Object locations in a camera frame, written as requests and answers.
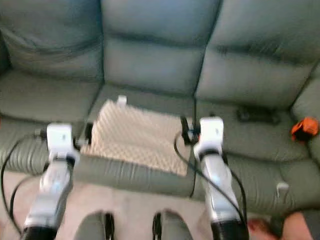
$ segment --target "orange object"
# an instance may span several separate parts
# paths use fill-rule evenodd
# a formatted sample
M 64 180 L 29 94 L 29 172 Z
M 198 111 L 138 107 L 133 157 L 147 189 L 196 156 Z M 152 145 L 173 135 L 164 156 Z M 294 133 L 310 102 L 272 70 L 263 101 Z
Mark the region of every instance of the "orange object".
M 302 142 L 310 140 L 319 132 L 318 121 L 310 116 L 305 117 L 302 121 L 293 126 L 291 130 L 292 139 Z

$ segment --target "green leather couch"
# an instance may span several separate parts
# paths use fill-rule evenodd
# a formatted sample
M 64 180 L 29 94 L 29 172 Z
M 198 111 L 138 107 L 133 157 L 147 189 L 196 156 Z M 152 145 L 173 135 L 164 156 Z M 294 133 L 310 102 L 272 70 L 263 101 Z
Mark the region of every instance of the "green leather couch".
M 320 137 L 307 145 L 290 137 L 303 117 L 320 120 L 319 16 L 317 0 L 0 0 L 0 161 L 51 122 L 72 123 L 81 136 L 107 99 L 126 95 L 161 113 L 221 116 L 249 211 L 320 207 Z M 281 122 L 240 123 L 240 105 L 276 109 Z M 26 141 L 9 169 L 40 173 L 47 159 L 45 144 Z M 204 198 L 191 169 L 181 177 L 81 156 L 75 177 Z

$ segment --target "floor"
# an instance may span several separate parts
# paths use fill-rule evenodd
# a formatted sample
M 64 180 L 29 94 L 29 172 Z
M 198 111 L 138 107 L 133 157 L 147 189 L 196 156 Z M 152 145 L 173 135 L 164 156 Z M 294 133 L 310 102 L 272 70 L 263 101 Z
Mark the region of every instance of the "floor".
M 4 185 L 6 196 L 19 180 L 25 177 L 21 173 L 6 172 Z M 24 184 L 15 200 L 15 216 L 23 225 L 30 205 L 38 191 L 39 178 Z M 180 213 L 186 221 L 195 240 L 211 240 L 211 230 L 203 202 L 171 196 L 146 194 L 117 190 L 110 187 L 76 182 L 69 195 L 65 216 L 59 229 L 57 240 L 72 240 L 78 225 L 89 213 L 97 210 L 112 211 L 115 218 L 115 236 L 117 240 L 151 240 L 152 220 L 155 212 L 169 208 Z M 7 219 L 4 206 L 0 204 L 0 240 L 19 239 Z

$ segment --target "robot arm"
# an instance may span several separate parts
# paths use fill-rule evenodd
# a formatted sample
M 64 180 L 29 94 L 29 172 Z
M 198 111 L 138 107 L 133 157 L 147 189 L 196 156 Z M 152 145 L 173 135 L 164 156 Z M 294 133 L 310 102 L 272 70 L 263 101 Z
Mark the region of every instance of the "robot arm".
M 73 169 L 80 159 L 70 125 L 48 125 L 46 138 L 50 165 L 40 180 L 39 193 L 24 222 L 23 240 L 55 239 L 73 187 Z
M 216 184 L 238 208 L 232 189 L 232 175 L 222 158 L 224 124 L 219 117 L 205 117 L 200 120 L 201 136 L 194 146 L 194 155 L 200 162 L 203 174 Z M 213 239 L 248 240 L 247 226 L 241 221 L 235 207 L 212 185 L 203 181 Z

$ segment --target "couch armrest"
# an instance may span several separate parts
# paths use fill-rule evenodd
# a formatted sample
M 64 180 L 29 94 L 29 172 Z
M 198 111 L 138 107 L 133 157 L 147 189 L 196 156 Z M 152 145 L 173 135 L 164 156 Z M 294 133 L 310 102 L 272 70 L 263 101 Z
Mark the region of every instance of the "couch armrest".
M 9 57 L 5 42 L 0 33 L 0 75 L 9 67 Z
M 314 117 L 320 122 L 320 74 L 314 74 L 292 106 L 292 112 L 297 120 L 304 117 Z M 308 143 L 312 158 L 320 164 L 320 134 Z

